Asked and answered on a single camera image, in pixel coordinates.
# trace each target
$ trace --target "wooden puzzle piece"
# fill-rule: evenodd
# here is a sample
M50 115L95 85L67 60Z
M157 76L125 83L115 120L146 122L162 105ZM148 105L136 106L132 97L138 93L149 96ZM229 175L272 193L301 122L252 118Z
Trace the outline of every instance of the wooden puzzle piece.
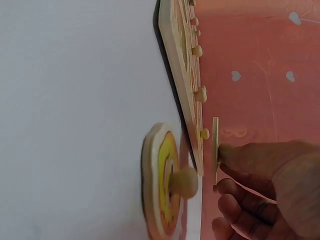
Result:
M181 197L190 199L198 191L194 168L180 170L178 149L171 128L155 124L142 147L142 195L145 219L154 240L167 240L175 232Z
M198 44L199 20L194 16L195 0L160 0L159 30L186 122L198 174L203 176L203 140L209 131L203 129L202 104L207 91L201 86Z
M213 185L218 183L218 148L220 145L219 137L219 118L214 117L212 121L212 173L213 173Z

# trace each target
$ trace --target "white heart shape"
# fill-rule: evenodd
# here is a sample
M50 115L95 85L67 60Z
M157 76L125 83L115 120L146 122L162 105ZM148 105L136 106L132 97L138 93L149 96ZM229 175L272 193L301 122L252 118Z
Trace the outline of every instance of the white heart shape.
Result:
M296 81L295 75L292 71L288 71L285 76L292 83L294 83Z
M240 80L241 74L238 71L232 71L231 74L232 74L232 80L234 82L237 82Z
M290 13L289 15L289 19L296 25L301 25L301 20L300 17L298 15L298 13L296 13L295 11L293 11L292 13Z

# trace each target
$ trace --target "hand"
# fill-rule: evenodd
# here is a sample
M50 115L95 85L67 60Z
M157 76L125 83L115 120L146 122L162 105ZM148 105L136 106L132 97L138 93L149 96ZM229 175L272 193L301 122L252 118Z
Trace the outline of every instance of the hand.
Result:
M219 210L214 219L216 240L320 239L320 146L290 141L221 145L217 186Z

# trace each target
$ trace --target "round wooden knob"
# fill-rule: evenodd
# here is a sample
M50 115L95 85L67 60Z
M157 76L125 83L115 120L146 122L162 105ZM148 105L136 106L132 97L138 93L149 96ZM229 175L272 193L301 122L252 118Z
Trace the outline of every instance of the round wooden knob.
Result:
M198 26L199 25L199 19L197 17L194 17L190 20L191 25Z
M197 2L196 2L196 0L190 0L189 4L190 4L190 6L195 6L195 5L197 5Z
M201 57L204 52L202 51L202 47L200 45L197 45L192 48L192 54Z
M194 93L194 99L202 104L207 101L207 89L205 86L202 86Z
M210 132L207 128L203 129L201 132L200 132L200 137L202 139L205 139L205 140L208 140L210 138Z
M184 199L194 197L198 191L198 174L192 167L185 167L181 171L170 175L169 189L172 194L179 194Z
M194 31L194 35L200 37L200 36L201 36L200 30L195 30L195 31Z

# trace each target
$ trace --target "wooden puzzle board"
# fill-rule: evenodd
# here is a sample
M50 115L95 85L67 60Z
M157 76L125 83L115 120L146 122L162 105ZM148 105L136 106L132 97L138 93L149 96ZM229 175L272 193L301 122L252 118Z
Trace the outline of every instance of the wooden puzzle board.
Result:
M198 174L203 176L203 130L202 103L195 101L194 92L201 87L199 57L193 55L198 45L192 23L194 7L188 0L161 0L159 9L159 29L167 58L177 89L192 152Z

